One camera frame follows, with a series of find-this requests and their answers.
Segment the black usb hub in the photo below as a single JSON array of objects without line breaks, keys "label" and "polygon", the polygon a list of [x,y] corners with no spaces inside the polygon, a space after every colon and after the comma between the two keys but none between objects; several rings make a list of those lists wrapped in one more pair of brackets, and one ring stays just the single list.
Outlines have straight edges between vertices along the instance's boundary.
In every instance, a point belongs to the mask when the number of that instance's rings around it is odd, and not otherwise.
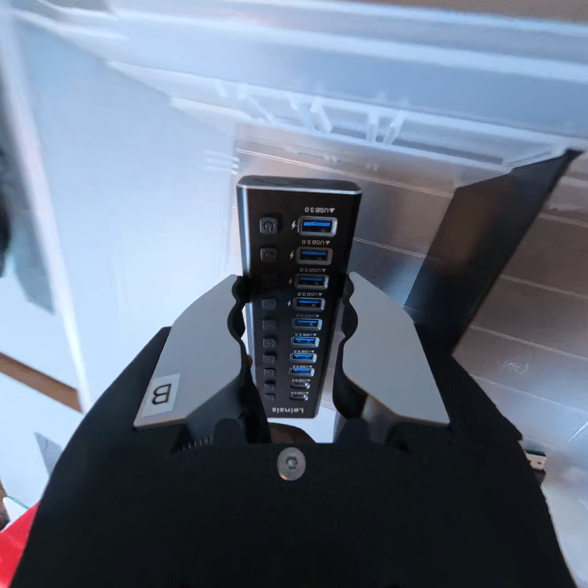
[{"label": "black usb hub", "polygon": [[349,180],[236,185],[247,345],[268,417],[316,417],[362,191]]}]

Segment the black bin divider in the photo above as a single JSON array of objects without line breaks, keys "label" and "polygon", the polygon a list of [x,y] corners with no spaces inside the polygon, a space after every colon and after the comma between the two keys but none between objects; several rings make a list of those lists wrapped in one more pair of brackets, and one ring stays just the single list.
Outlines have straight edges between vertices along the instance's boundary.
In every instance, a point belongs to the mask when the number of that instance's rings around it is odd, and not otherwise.
[{"label": "black bin divider", "polygon": [[453,353],[569,166],[583,152],[513,167],[455,190],[405,302],[413,322]]}]

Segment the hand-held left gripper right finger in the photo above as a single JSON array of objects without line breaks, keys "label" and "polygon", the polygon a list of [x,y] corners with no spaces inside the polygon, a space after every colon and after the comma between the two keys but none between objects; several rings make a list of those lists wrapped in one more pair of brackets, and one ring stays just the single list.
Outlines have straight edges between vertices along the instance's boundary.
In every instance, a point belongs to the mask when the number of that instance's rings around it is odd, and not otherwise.
[{"label": "hand-held left gripper right finger", "polygon": [[415,324],[404,308],[357,272],[342,297],[343,340],[332,398],[345,423],[359,420],[386,443],[401,424],[447,429],[450,417]]}]

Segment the person's left hand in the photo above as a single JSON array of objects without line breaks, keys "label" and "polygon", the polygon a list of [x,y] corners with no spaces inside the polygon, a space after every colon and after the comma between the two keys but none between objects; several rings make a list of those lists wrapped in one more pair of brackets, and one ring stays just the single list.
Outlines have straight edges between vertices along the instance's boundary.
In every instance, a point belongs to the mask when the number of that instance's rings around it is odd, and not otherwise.
[{"label": "person's left hand", "polygon": [[273,444],[296,445],[312,444],[315,440],[303,429],[290,424],[269,422],[270,440]]}]

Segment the clear plastic bin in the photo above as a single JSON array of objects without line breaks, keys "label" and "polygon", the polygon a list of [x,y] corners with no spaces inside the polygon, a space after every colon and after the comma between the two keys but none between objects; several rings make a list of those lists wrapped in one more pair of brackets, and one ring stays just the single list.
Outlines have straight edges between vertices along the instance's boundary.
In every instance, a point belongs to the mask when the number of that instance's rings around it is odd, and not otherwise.
[{"label": "clear plastic bin", "polygon": [[1,354],[88,409],[240,272],[248,174],[356,182],[350,269],[412,300],[457,189],[577,149],[456,356],[549,483],[587,473],[587,16],[498,1],[1,1]]}]

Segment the red plastic bin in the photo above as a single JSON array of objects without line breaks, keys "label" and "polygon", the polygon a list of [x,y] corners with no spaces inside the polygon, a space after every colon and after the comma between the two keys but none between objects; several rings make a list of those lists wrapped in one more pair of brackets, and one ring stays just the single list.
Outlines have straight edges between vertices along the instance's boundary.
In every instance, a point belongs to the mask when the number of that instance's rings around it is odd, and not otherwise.
[{"label": "red plastic bin", "polygon": [[1,587],[10,587],[28,542],[39,503],[1,531]]}]

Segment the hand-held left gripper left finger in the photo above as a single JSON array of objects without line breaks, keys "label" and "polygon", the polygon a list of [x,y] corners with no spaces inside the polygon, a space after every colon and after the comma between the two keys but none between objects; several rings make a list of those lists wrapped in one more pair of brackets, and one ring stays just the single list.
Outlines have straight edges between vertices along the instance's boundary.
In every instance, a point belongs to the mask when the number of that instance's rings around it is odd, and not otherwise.
[{"label": "hand-held left gripper left finger", "polygon": [[249,443],[270,441],[242,336],[242,276],[229,275],[174,321],[134,420],[136,430],[184,425],[211,442],[222,420],[235,420]]}]

